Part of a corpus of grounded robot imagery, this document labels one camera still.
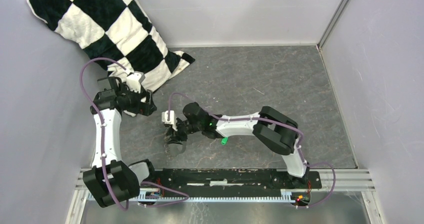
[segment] light gray wall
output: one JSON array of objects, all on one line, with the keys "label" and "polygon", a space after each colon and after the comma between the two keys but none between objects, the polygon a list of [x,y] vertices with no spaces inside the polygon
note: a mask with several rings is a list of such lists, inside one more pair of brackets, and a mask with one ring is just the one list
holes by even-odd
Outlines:
[{"label": "light gray wall", "polygon": [[351,0],[323,48],[388,223],[422,223],[424,0]]},{"label": "light gray wall", "polygon": [[316,44],[340,0],[139,0],[170,46]]},{"label": "light gray wall", "polygon": [[[0,223],[63,223],[95,143],[78,79],[87,57],[26,0],[0,0],[0,13]],[[85,73],[93,95],[100,75]]]}]

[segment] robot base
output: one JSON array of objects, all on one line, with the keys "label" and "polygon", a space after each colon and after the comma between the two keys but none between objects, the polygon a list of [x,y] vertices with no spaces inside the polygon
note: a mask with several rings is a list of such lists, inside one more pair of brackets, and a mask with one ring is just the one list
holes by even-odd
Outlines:
[{"label": "robot base", "polygon": [[[190,197],[281,197],[281,189],[308,189],[277,169],[162,169],[153,174],[165,187]],[[321,189],[317,171],[308,173],[312,189]],[[180,195],[166,192],[167,197]]]}]

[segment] gray floor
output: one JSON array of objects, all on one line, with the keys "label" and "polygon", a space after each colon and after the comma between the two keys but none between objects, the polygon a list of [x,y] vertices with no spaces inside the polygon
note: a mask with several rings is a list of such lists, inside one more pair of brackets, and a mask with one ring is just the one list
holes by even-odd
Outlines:
[{"label": "gray floor", "polygon": [[[182,92],[215,114],[246,115],[271,106],[299,124],[302,150],[310,163],[355,167],[353,154],[326,71],[315,47],[217,47],[183,49],[196,62],[154,95],[150,117],[124,115],[121,154],[130,164],[145,158],[156,168],[285,168],[282,158],[254,137],[230,137],[227,145],[201,134],[189,136],[184,153],[172,156],[163,139],[161,112],[169,95]],[[189,101],[172,104],[184,119]]]}]

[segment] purple cable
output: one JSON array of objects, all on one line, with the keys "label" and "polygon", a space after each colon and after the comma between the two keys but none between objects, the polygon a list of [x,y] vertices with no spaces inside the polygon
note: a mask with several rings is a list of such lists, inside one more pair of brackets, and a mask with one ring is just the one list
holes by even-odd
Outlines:
[{"label": "purple cable", "polygon": [[110,182],[109,182],[109,179],[107,178],[107,171],[106,171],[106,160],[105,160],[105,156],[104,156],[104,144],[105,144],[105,139],[104,139],[104,131],[105,131],[105,127],[104,127],[104,118],[103,118],[103,115],[102,115],[102,113],[100,112],[100,110],[99,110],[99,108],[96,106],[96,104],[92,101],[92,99],[90,98],[90,96],[88,95],[88,93],[87,93],[87,91],[86,91],[86,89],[84,88],[84,84],[83,84],[83,74],[84,74],[84,70],[87,68],[87,66],[89,65],[89,64],[91,64],[91,63],[94,63],[95,61],[98,61],[98,60],[105,60],[105,61],[109,61],[109,62],[112,62],[112,63],[115,63],[115,64],[117,64],[117,65],[119,65],[121,68],[123,68],[123,70],[126,70],[126,68],[123,66],[123,65],[121,65],[120,63],[118,63],[117,61],[115,61],[115,60],[112,60],[112,59],[109,59],[109,58],[95,58],[95,59],[92,59],[92,60],[90,60],[90,61],[88,61],[83,67],[82,67],[82,69],[81,69],[81,72],[79,73],[79,85],[81,86],[81,90],[82,90],[82,92],[84,93],[84,95],[86,96],[86,98],[88,99],[88,101],[90,102],[90,104],[91,104],[91,106],[93,106],[93,108],[95,109],[95,111],[98,113],[98,116],[99,116],[99,119],[100,119],[100,124],[102,125],[101,126],[101,139],[100,139],[100,150],[101,150],[101,170],[103,171],[103,178],[104,178],[104,182],[106,183],[106,187],[107,187],[107,189],[108,189],[108,191],[109,191],[109,193],[110,193],[110,196],[112,197],[112,199],[114,200],[114,202],[118,205],[118,207],[121,209],[121,210],[123,210],[123,211],[126,211],[126,210],[128,210],[128,200],[126,201],[127,202],[127,204],[126,204],[126,207],[124,207],[124,206],[122,206],[121,205],[121,203],[119,202],[119,200],[118,200],[118,198],[116,197],[116,195],[115,195],[115,193],[114,193],[114,191],[112,190],[112,186],[111,186],[111,184],[110,184]]},{"label": "purple cable", "polygon": [[150,182],[150,181],[142,181],[141,184],[154,185],[154,186],[159,187],[161,189],[164,189],[164,190],[167,190],[167,191],[170,191],[170,192],[177,193],[177,194],[180,194],[180,195],[185,196],[185,198],[182,199],[182,200],[171,201],[171,202],[168,202],[168,203],[165,203],[165,204],[159,204],[159,205],[145,205],[145,207],[163,207],[163,206],[167,206],[167,205],[177,204],[177,203],[186,201],[186,200],[188,200],[190,198],[190,196],[187,193],[180,192],[180,191],[177,191],[177,190],[173,190],[173,189],[170,189],[168,187],[165,187],[165,186],[162,186],[162,185],[159,185],[159,184]]},{"label": "purple cable", "polygon": [[[193,99],[191,99],[190,97],[188,97],[187,95],[185,95],[185,94],[183,94],[183,93],[178,93],[178,92],[174,92],[174,93],[172,93],[171,95],[170,95],[170,97],[169,97],[169,100],[168,100],[168,121],[171,119],[171,113],[170,113],[170,111],[171,111],[171,103],[172,103],[172,97],[174,96],[174,95],[180,95],[180,96],[183,96],[184,98],[186,98],[186,99],[189,99],[189,100],[191,100],[191,101],[194,101],[195,102],[195,100],[193,100]],[[217,117],[216,115],[214,115],[214,114],[212,114],[212,113],[210,113],[208,110],[206,110],[206,109],[204,109],[203,107],[201,107],[203,110],[205,110],[210,116],[212,116],[213,118],[215,118],[215,119],[217,119],[217,120],[221,120],[221,121],[227,121],[227,122],[230,122],[230,121],[246,121],[246,120],[259,120],[259,121],[265,121],[265,122],[268,122],[268,123],[271,123],[271,124],[275,124],[275,125],[279,125],[279,126],[281,126],[281,127],[284,127],[284,128],[287,128],[287,129],[289,129],[289,130],[292,130],[292,131],[294,131],[294,132],[296,132],[296,133],[298,133],[299,134],[299,141],[297,142],[297,145],[296,145],[296,148],[298,149],[298,152],[299,152],[299,156],[301,157],[301,160],[302,160],[302,163],[306,166],[306,167],[309,167],[309,168],[312,168],[312,167],[315,167],[315,166],[318,166],[318,165],[328,165],[329,167],[330,167],[330,169],[332,170],[332,174],[333,174],[333,184],[332,184],[332,186],[331,186],[331,189],[330,189],[330,191],[328,192],[328,195],[326,196],[326,197],[324,197],[322,200],[320,200],[320,201],[318,201],[317,203],[314,203],[314,204],[312,204],[312,205],[308,205],[307,207],[306,206],[299,206],[299,207],[302,207],[302,208],[309,208],[309,207],[313,207],[313,206],[316,206],[316,205],[318,205],[318,204],[320,204],[320,203],[323,203],[324,201],[326,201],[330,196],[331,196],[331,194],[333,193],[333,191],[334,191],[334,187],[335,187],[335,183],[336,183],[336,178],[335,178],[335,170],[334,170],[334,167],[333,167],[333,165],[331,165],[330,163],[328,163],[328,162],[320,162],[320,163],[317,163],[317,164],[313,164],[313,165],[309,165],[309,164],[307,164],[306,162],[305,162],[305,158],[304,158],[304,154],[302,153],[302,150],[300,149],[301,148],[301,143],[302,143],[302,141],[303,141],[303,138],[304,138],[304,134],[299,130],[299,129],[297,129],[297,128],[294,128],[294,127],[292,127],[292,126],[289,126],[289,125],[286,125],[286,124],[283,124],[283,123],[281,123],[281,122],[278,122],[278,121],[274,121],[274,120],[270,120],[270,119],[265,119],[265,118],[260,118],[260,117],[254,117],[254,118],[252,118],[252,119],[250,119],[250,118],[238,118],[238,119],[225,119],[225,118],[220,118],[220,117]]]}]

